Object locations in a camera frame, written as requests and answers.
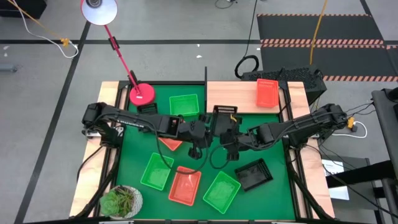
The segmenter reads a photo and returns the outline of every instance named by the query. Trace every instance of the potted succulent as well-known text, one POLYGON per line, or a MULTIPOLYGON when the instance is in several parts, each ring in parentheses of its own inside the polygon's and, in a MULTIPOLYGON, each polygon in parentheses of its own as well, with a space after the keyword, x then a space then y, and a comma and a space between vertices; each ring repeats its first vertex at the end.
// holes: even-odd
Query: potted succulent
POLYGON ((142 195, 134 187, 120 185, 111 189, 99 200, 101 213, 121 220, 136 215, 142 207, 142 195))

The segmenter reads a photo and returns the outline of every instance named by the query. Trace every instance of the red lamp base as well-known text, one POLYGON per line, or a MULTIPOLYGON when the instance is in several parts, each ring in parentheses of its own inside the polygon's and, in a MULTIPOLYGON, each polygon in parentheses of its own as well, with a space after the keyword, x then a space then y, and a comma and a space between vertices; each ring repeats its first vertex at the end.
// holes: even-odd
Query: red lamp base
POLYGON ((135 106, 142 106, 152 103, 155 100, 155 90, 150 84, 138 84, 140 94, 137 94, 135 88, 130 91, 130 101, 135 106))

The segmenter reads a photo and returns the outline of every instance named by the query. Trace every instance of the desk lamp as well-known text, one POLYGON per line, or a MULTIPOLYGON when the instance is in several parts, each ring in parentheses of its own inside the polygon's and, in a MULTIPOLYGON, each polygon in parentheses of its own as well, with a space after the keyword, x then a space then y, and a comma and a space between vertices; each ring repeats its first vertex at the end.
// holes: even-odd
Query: desk lamp
POLYGON ((138 84, 137 77, 134 72, 127 67, 126 62, 119 50, 119 44, 114 36, 109 31, 108 24, 114 20, 118 13, 118 5, 115 0, 81 0, 81 13, 86 20, 94 25, 104 26, 109 35, 109 41, 112 49, 118 53, 124 68, 127 71, 129 80, 133 85, 130 91, 130 101, 136 106, 146 105, 155 100, 154 88, 146 83, 138 84))

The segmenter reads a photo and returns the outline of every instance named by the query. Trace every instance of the red plastic tray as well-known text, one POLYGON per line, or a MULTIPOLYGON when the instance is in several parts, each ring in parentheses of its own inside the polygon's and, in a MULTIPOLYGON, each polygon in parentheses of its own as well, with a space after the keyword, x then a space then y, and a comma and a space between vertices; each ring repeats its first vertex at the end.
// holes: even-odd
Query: red plastic tray
MULTIPOLYGON (((177 167, 177 170, 182 172, 193 171, 192 169, 182 166, 177 167)), ((200 171, 190 175, 176 173, 172 189, 170 190, 169 199, 174 202, 192 206, 197 196, 200 177, 200 171)))
POLYGON ((257 106, 273 108, 279 105, 279 84, 275 80, 257 79, 257 106))
POLYGON ((165 144, 171 151, 175 151, 182 143, 182 141, 177 141, 169 138, 159 138, 159 140, 165 144))

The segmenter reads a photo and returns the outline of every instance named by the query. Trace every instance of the white paper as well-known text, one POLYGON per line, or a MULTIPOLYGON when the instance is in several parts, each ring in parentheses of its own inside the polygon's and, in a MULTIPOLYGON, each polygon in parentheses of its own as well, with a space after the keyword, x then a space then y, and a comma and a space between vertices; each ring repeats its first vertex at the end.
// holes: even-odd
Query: white paper
MULTIPOLYGON (((332 174, 338 174, 340 172, 344 172, 344 167, 342 162, 322 159, 322 164, 332 174)), ((325 176, 329 176, 329 174, 325 170, 323 171, 325 172, 325 176)), ((335 187, 329 189, 329 194, 331 198, 349 200, 347 187, 335 187)))

